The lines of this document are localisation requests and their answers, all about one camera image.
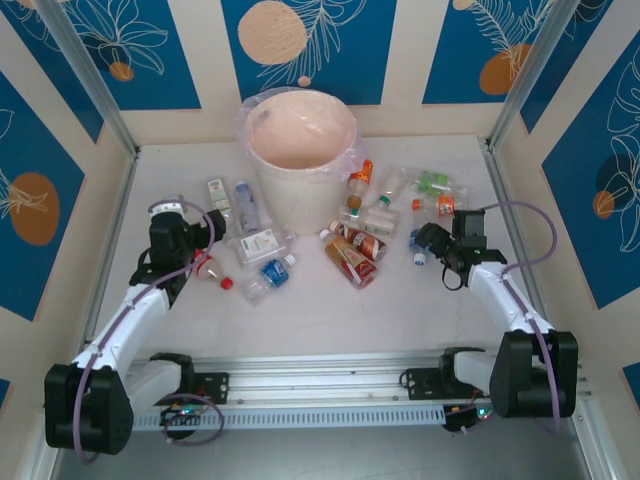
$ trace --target red bottle cap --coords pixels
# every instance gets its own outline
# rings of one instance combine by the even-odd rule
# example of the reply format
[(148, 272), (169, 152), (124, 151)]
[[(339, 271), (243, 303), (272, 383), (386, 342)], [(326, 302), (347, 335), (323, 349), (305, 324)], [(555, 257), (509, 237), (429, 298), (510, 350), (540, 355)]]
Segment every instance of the red bottle cap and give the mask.
[(231, 280), (229, 277), (225, 277), (220, 282), (220, 286), (225, 290), (229, 290), (231, 287), (233, 287), (233, 280)]

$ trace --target white floor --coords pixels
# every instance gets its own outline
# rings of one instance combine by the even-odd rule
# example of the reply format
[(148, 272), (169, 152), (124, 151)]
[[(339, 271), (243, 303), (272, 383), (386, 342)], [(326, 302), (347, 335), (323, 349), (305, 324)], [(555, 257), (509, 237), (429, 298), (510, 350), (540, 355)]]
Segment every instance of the white floor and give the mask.
[[(474, 136), (367, 138), (365, 144), (375, 165), (365, 205), (374, 200), (385, 171), (394, 164), (455, 176), (470, 187), (472, 208), (495, 202)], [(251, 166), (236, 143), (142, 149), (99, 329), (122, 301), (138, 256), (148, 247), (147, 206), (180, 193), (209, 209), (206, 183), (218, 177), (229, 185), (246, 178), (254, 190), (259, 190)], [(407, 190), (392, 205), (402, 213), (402, 223), (379, 264), (378, 278), (366, 289), (357, 291), (349, 285), (326, 258), (320, 240), (299, 238), (294, 247), (299, 265), (288, 284), (262, 306), (251, 307), (238, 289), (225, 292), (192, 278), (138, 357), (158, 351), (206, 358), (404, 352), (460, 344), (497, 346), (502, 332), (494, 327), (480, 299), (468, 290), (448, 292), (440, 281), (439, 263), (422, 268), (412, 264), (407, 249), (412, 198)], [(197, 217), (189, 220), (195, 222)], [(490, 248), (499, 248), (510, 262), (515, 261), (499, 211), (487, 213), (486, 234)], [(213, 254), (236, 284), (250, 275), (240, 270), (235, 255), (222, 243), (214, 246)]]

